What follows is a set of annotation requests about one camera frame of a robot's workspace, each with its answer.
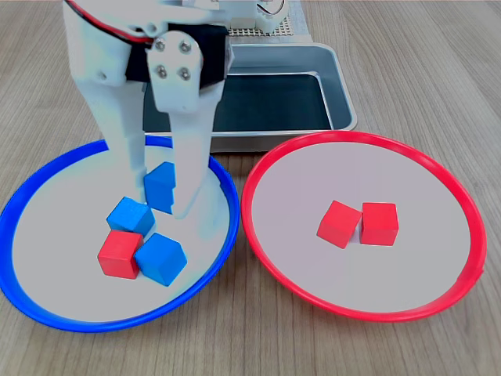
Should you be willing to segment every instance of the red plate rim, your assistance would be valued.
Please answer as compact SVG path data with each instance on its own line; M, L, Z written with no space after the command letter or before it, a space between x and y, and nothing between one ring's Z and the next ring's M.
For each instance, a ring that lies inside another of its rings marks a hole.
M261 248L258 237L254 230L252 221L252 200L254 192L258 186L261 177L266 171L272 167L280 158L299 150L303 147L316 145L319 143L365 143L383 147L392 150L396 153L406 156L416 163L425 167L437 179L439 179L454 195L460 203L464 214L467 217L468 226L470 228L470 254L463 271L458 277L456 283L440 298L435 299L426 305L415 309L409 309L394 313L371 313L353 309L347 309L342 306L334 305L326 302L316 296L308 293L292 280L289 280L282 274ZM403 322L423 319L432 316L436 313L453 306L461 300L470 289L476 284L480 276L483 274L485 257L487 251L487 240L485 235L485 227L474 200L470 194L464 189L461 183L437 161L429 158L420 151L407 146L393 139L388 139L382 136L377 136L364 132L346 132L346 131L327 131L312 133L306 136L299 136L278 145L273 150L269 151L252 169L243 188L242 195L242 224L247 239L254 250L256 256L261 260L268 271L286 288L291 290L296 295L299 295L304 300L318 306L322 309L336 313L342 316L351 317L358 320L376 321L376 322Z

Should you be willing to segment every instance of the screw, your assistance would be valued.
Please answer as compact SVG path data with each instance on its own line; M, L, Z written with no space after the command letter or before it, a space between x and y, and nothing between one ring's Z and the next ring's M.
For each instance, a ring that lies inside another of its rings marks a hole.
M157 74L158 74L158 77L160 77L160 78L167 77L167 71L165 70L165 67L163 65L159 65L157 67Z
M164 50L165 50L165 42L164 42L164 39L157 39L157 40L155 41L155 48L156 48L158 51L160 51L160 52L164 51Z
M155 26L154 23L148 23L148 30L150 31L150 33L155 33L157 31L157 27Z
M183 53L188 53L189 51L191 51L191 45L187 41L182 41L179 45L179 49Z
M189 74L188 68L181 68L178 74L185 81L188 81L191 78L191 74Z

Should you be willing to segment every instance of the red plate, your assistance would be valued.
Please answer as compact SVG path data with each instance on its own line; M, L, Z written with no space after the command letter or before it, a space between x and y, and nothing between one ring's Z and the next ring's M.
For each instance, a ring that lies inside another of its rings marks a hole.
M314 232L333 200L358 210L363 201L395 202L401 226L395 247L364 246L353 240L341 250L320 240ZM437 217L442 220L440 229L431 226ZM250 173L243 190L242 218L255 254L280 283L320 308L355 319L401 322L434 315L456 304L483 273L485 228L468 192L436 161L381 136L320 132L276 147ZM426 239L434 242L423 247ZM332 273L325 267L329 263ZM422 267L422 272L409 269L408 263ZM388 269L374 272L370 265ZM387 275L402 280L384 284ZM440 283L437 290L434 286ZM388 290L371 291L378 284ZM407 295L398 289L400 285L409 287ZM427 295L417 296L426 290ZM437 296L426 301L433 294ZM376 297L366 303L364 296ZM371 306L376 308L354 308ZM388 308L399 306L407 308Z

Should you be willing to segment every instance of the blue plate rim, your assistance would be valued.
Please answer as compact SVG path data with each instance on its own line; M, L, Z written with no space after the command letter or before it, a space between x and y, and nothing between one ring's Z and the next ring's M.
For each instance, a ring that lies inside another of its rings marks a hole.
M165 136L146 135L146 145L172 148L172 140L170 137ZM148 313L128 319L104 323L88 323L67 319L55 315L37 305L19 285L13 266L13 240L21 215L30 199L47 180L72 164L107 150L108 146L105 140L101 139L68 151L50 161L48 164L38 169L38 171L19 187L11 196L0 215L0 288L11 304L18 308L19 311L32 320L48 327L53 327L62 331L102 333L136 327L155 320L188 302L193 296L198 294L225 264L236 242L236 235L240 225L240 202L238 193L231 175L213 157L210 157L209 168L216 174L221 182L221 188L228 201L230 218L229 230L222 250L213 262L211 268L192 287L179 295L176 299Z

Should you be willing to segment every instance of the metal tray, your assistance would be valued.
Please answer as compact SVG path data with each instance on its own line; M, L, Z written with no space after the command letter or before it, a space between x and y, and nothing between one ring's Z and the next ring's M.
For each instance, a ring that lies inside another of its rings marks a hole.
M235 44L216 111L213 153L261 152L287 139L356 125L335 52L318 43ZM145 88L143 128L170 135L168 115Z

